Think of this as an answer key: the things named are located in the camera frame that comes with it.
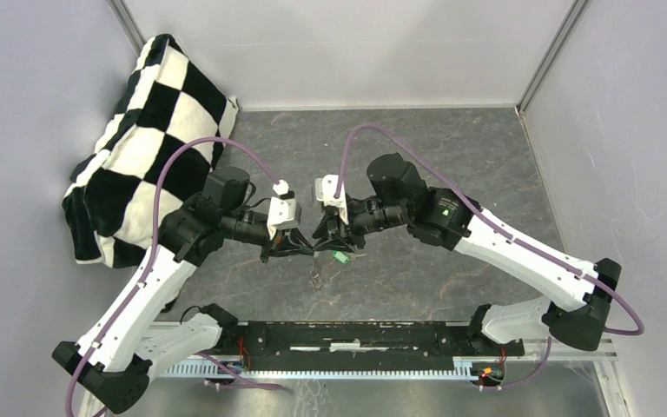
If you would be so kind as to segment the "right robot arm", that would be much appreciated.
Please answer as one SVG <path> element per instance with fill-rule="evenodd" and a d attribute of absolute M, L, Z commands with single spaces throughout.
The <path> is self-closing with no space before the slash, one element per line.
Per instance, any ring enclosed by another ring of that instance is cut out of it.
<path fill-rule="evenodd" d="M 352 253 L 366 235 L 406 227 L 426 245 L 484 261 L 539 291 L 540 296 L 477 308 L 466 340 L 477 354 L 522 339 L 548 336 L 582 351 L 594 351 L 606 331 L 621 266 L 608 258 L 590 262 L 544 245 L 502 222 L 479 203 L 448 188 L 429 187 L 414 164 L 392 153 L 367 168 L 374 194 L 347 195 L 337 175 L 316 179 L 314 198 L 323 217 L 314 231 L 318 251 Z"/>

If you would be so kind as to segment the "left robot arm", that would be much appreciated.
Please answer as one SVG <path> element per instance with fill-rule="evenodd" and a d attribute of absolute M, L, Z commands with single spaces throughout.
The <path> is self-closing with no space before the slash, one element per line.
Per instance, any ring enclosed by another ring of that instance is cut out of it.
<path fill-rule="evenodd" d="M 247 204 L 254 193 L 249 174 L 236 167 L 208 174 L 202 191 L 156 221 L 152 242 L 139 268 L 95 326 L 78 341 L 63 341 L 53 360 L 71 374 L 106 412 L 131 409 L 159 375 L 212 348 L 227 354 L 237 345 L 239 321 L 216 304 L 152 339 L 144 335 L 186 280 L 227 240 L 255 245 L 261 260 L 310 255 L 297 228 L 300 209 L 281 179 L 273 185 L 269 211 Z"/>

